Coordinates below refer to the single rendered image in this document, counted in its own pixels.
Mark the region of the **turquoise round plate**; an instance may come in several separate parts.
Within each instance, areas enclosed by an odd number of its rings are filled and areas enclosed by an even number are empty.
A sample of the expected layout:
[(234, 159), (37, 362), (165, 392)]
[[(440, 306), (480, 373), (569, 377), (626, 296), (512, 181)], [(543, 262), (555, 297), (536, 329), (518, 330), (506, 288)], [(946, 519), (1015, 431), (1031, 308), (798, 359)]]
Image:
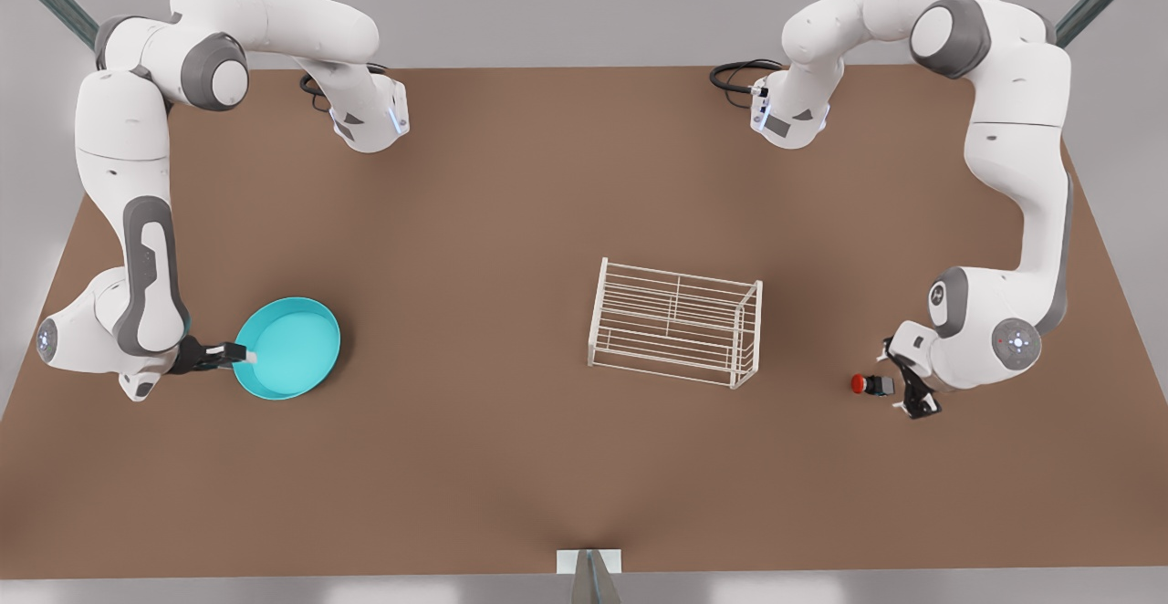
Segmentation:
[(257, 310), (238, 331), (251, 361), (234, 375), (258, 400), (296, 400), (312, 391), (338, 363), (341, 331), (332, 310), (307, 297), (285, 297)]

